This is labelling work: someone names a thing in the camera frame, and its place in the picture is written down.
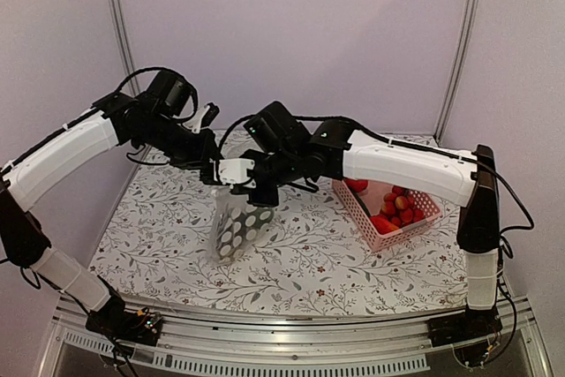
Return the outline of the red wrinkled apple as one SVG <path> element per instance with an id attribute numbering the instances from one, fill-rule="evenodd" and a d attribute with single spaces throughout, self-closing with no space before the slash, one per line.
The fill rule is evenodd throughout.
<path id="1" fill-rule="evenodd" d="M 364 179 L 350 179 L 345 178 L 344 183 L 352 192 L 362 192 L 368 188 L 368 181 Z"/>

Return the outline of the dark purple eggplant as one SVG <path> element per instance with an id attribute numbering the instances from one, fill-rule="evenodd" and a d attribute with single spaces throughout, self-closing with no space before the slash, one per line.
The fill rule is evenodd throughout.
<path id="1" fill-rule="evenodd" d="M 274 218 L 271 208 L 229 208 L 218 225 L 217 250 L 222 258 L 241 253 L 265 233 Z"/>

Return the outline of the clear zip top bag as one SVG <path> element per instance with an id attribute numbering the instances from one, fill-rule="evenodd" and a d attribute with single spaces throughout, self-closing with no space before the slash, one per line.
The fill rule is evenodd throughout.
<path id="1" fill-rule="evenodd" d="M 228 188 L 211 192 L 215 215 L 209 233 L 211 258 L 226 264 L 241 258 L 245 251 L 267 234 L 275 217 L 272 207 L 256 207 L 243 195 L 234 195 Z"/>

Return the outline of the pink plastic basket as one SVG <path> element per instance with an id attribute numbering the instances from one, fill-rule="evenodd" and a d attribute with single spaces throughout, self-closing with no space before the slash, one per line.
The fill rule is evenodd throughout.
<path id="1" fill-rule="evenodd" d="M 441 217 L 430 195 L 401 186 L 344 179 L 332 189 L 374 252 L 422 234 Z"/>

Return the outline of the red cherry bunch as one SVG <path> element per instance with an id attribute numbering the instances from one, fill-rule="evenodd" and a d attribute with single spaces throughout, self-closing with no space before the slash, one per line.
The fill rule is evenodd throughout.
<path id="1" fill-rule="evenodd" d="M 386 216 L 399 228 L 420 222 L 425 217 L 424 212 L 416 207 L 416 200 L 409 191 L 396 185 L 383 196 L 379 215 Z"/>

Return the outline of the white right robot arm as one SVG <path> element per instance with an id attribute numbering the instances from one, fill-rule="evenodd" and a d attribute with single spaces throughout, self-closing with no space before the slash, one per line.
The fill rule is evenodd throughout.
<path id="1" fill-rule="evenodd" d="M 500 249 L 499 196 L 493 152 L 435 149 L 386 138 L 347 117 L 292 115 L 279 101 L 242 118 L 259 150 L 218 162 L 215 174 L 255 206 L 274 207 L 278 189 L 319 177 L 366 179 L 426 192 L 460 207 L 456 242 L 465 253 L 466 307 L 454 319 L 433 319 L 429 329 L 456 329 L 465 338 L 482 330 L 499 331 L 496 309 Z"/>

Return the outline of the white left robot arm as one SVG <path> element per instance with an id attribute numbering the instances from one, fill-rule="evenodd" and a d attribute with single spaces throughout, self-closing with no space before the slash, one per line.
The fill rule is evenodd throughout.
<path id="1" fill-rule="evenodd" d="M 209 126 L 219 113 L 197 103 L 195 87 L 182 75 L 155 68 L 148 88 L 131 96 L 117 88 L 1 170 L 1 242 L 7 260 L 29 268 L 76 298 L 112 335 L 124 336 L 131 317 L 120 296 L 100 277 L 54 248 L 31 210 L 75 170 L 115 147 L 153 147 L 168 165 L 198 170 L 217 158 Z M 189 117 L 180 114 L 193 101 Z"/>

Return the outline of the red chili pepper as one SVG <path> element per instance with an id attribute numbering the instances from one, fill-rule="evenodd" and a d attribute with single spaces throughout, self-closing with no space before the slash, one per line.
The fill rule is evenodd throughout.
<path id="1" fill-rule="evenodd" d="M 386 216 L 374 215 L 370 217 L 370 221 L 380 235 L 387 235 L 400 230 L 400 228 L 391 222 Z"/>

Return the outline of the floral table cloth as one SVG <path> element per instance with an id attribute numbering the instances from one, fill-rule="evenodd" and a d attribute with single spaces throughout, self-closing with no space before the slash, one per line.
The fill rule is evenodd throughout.
<path id="1" fill-rule="evenodd" d="M 283 188 L 267 233 L 234 262 L 209 253 L 215 202 L 194 171 L 156 150 L 137 170 L 89 268 L 123 294 L 248 313 L 373 315 L 462 306 L 456 206 L 423 234 L 371 251 L 328 180 L 315 194 Z"/>

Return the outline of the left aluminium frame post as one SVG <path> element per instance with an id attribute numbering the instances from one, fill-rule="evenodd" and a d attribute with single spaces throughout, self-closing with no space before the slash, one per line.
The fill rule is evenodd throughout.
<path id="1" fill-rule="evenodd" d="M 108 0 L 108 5 L 124 73 L 129 75 L 135 71 L 135 64 L 126 30 L 122 2 L 121 0 Z"/>

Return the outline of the aluminium frame post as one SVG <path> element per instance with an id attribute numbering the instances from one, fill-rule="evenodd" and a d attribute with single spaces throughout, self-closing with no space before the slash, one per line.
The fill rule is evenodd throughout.
<path id="1" fill-rule="evenodd" d="M 122 2 L 121 0 L 108 0 L 108 5 L 124 73 L 129 75 L 135 71 L 135 64 L 126 30 Z"/>
<path id="2" fill-rule="evenodd" d="M 471 35 L 476 20 L 478 4 L 479 0 L 464 0 L 463 18 L 457 39 L 456 53 L 448 75 L 446 92 L 433 134 L 433 138 L 438 145 L 441 145 L 445 139 L 449 119 L 456 104 L 456 96 L 471 43 Z"/>

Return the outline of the aluminium front rail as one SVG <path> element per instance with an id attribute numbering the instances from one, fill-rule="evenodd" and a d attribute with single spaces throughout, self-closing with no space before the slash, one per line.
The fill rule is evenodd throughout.
<path id="1" fill-rule="evenodd" d="M 503 325 L 487 365 L 458 362 L 479 340 L 435 346 L 434 313 L 305 317 L 238 313 L 127 297 L 131 309 L 162 315 L 156 346 L 129 344 L 129 360 L 85 328 L 85 314 L 61 298 L 40 358 L 40 376 L 555 376 L 525 297 L 498 304 Z"/>

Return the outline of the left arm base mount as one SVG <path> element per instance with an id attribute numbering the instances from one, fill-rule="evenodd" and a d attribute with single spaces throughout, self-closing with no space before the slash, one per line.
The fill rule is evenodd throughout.
<path id="1" fill-rule="evenodd" d="M 91 311 L 86 329 L 112 340 L 156 346 L 162 332 L 162 315 L 146 307 L 137 312 L 126 311 L 122 306 Z"/>

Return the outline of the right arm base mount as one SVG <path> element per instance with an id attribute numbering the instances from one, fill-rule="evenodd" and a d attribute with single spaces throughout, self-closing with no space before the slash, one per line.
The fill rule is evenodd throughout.
<path id="1" fill-rule="evenodd" d="M 456 360 L 465 367 L 484 366 L 500 346 L 502 324 L 498 309 L 472 310 L 432 318 L 426 322 L 433 347 L 451 345 Z"/>

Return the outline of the right aluminium frame post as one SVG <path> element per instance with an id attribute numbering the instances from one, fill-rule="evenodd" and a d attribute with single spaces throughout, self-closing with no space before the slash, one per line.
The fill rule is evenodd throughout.
<path id="1" fill-rule="evenodd" d="M 471 43 L 471 35 L 476 20 L 478 4 L 479 0 L 464 0 L 463 18 L 457 39 L 456 53 L 448 75 L 446 92 L 433 134 L 433 138 L 438 145 L 441 145 L 445 139 L 449 119 L 456 104 L 456 96 Z"/>

